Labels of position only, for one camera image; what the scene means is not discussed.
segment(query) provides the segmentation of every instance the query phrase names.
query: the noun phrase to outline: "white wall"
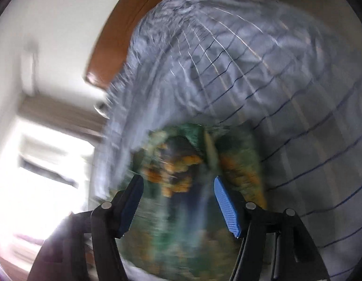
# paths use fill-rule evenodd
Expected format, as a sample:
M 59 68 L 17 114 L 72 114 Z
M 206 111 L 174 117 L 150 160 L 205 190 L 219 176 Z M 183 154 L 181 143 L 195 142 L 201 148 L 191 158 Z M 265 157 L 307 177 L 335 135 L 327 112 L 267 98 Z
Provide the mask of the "white wall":
M 22 11 L 10 4 L 0 17 L 0 150 L 22 98 L 18 24 Z
M 8 189 L 8 182 L 11 182 L 13 178 L 18 174 L 19 167 L 19 149 L 22 139 L 20 122 L 15 118 L 11 125 L 7 128 L 7 136 L 4 138 L 5 145 L 0 151 L 0 202 L 2 202 L 2 196 L 13 195 L 13 191 Z M 6 238 L 5 235 L 5 219 L 8 219 L 9 209 L 11 206 L 3 206 L 0 203 L 0 238 Z M 0 240 L 0 256 L 3 254 L 3 246 L 6 246 L 8 242 Z
M 85 83 L 83 76 L 95 41 L 117 2 L 13 0 L 4 13 L 6 18 L 0 18 L 0 37 L 6 38 L 0 49 L 5 54 L 1 62 L 17 66 L 18 52 L 36 51 L 39 91 L 93 111 L 104 92 Z M 9 39 L 12 49 L 6 48 Z

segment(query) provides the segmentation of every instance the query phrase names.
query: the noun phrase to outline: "gray checkered blanket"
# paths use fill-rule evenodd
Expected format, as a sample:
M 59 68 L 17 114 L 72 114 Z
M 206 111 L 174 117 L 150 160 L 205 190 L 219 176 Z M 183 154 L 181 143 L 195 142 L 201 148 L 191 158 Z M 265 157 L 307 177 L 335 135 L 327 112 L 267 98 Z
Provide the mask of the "gray checkered blanket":
M 106 198 L 149 130 L 250 122 L 269 207 L 294 208 L 333 281 L 362 256 L 362 65 L 310 16 L 275 2 L 163 0 L 109 89 L 94 193 Z

